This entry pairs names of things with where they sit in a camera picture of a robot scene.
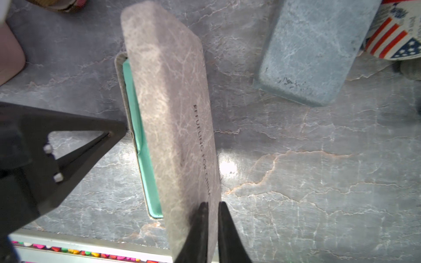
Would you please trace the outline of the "mint case blue glasses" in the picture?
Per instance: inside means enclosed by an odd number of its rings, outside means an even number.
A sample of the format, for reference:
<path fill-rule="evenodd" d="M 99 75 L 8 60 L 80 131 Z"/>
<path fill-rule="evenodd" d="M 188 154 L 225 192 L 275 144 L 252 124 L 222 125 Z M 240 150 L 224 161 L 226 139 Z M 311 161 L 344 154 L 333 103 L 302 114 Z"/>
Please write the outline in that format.
<path fill-rule="evenodd" d="M 341 90 L 379 1 L 281 1 L 253 86 L 307 106 Z"/>

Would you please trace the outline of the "grey fabric glasses case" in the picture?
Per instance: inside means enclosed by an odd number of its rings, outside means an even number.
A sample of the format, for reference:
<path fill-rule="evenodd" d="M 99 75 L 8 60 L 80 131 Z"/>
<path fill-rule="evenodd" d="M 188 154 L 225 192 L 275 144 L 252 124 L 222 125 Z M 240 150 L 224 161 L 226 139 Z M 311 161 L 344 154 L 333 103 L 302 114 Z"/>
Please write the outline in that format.
<path fill-rule="evenodd" d="M 409 80 L 421 81 L 421 58 L 402 61 L 400 72 Z"/>

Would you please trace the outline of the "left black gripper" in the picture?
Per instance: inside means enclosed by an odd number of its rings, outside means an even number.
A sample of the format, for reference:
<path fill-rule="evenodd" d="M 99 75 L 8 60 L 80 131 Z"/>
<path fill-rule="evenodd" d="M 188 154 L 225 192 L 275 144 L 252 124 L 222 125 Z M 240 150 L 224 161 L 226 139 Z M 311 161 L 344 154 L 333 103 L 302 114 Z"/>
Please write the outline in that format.
<path fill-rule="evenodd" d="M 99 132 L 55 157 L 52 132 Z M 125 135 L 124 122 L 1 103 L 1 262 L 18 263 L 9 234 L 57 208 Z"/>

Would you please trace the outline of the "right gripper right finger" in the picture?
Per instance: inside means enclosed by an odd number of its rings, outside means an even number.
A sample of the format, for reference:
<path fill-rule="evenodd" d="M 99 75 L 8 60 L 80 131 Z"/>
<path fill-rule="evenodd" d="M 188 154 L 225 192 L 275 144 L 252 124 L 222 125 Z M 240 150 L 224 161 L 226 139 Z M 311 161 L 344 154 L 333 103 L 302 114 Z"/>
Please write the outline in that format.
<path fill-rule="evenodd" d="M 225 202 L 218 207 L 218 252 L 220 263 L 252 263 Z"/>

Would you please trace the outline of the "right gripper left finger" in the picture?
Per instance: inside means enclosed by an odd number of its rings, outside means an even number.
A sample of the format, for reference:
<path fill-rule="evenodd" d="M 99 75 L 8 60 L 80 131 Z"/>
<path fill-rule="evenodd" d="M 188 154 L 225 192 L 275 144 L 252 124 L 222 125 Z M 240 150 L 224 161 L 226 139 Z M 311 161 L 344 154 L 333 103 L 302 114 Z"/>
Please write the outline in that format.
<path fill-rule="evenodd" d="M 208 258 L 209 205 L 202 202 L 175 263 L 206 263 Z"/>

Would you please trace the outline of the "grey mint case red sunglasses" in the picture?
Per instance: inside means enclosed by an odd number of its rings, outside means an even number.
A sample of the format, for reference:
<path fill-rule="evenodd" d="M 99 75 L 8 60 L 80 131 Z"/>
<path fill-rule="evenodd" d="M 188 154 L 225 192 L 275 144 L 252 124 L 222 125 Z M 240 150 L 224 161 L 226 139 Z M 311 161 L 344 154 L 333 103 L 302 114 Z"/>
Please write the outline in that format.
<path fill-rule="evenodd" d="M 163 219 L 175 261 L 208 202 L 210 263 L 221 191 L 201 40 L 155 1 L 125 8 L 121 25 L 126 52 L 115 65 L 147 211 Z"/>

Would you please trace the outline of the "plaid beige glasses case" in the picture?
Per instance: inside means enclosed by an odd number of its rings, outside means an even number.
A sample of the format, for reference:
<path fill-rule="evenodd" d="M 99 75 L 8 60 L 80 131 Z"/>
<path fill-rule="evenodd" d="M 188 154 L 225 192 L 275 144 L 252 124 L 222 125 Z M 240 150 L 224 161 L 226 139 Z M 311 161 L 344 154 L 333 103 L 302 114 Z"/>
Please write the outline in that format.
<path fill-rule="evenodd" d="M 52 12 L 74 13 L 84 8 L 87 0 L 26 0 Z"/>

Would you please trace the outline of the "pink case black sunglasses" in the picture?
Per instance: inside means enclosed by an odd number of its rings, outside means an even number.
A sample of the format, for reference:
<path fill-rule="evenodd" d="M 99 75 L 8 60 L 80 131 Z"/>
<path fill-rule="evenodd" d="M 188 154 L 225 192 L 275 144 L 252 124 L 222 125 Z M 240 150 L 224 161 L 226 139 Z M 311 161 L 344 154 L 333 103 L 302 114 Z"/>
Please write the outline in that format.
<path fill-rule="evenodd" d="M 11 80 L 26 64 L 24 51 L 9 26 L 1 25 L 1 85 Z"/>

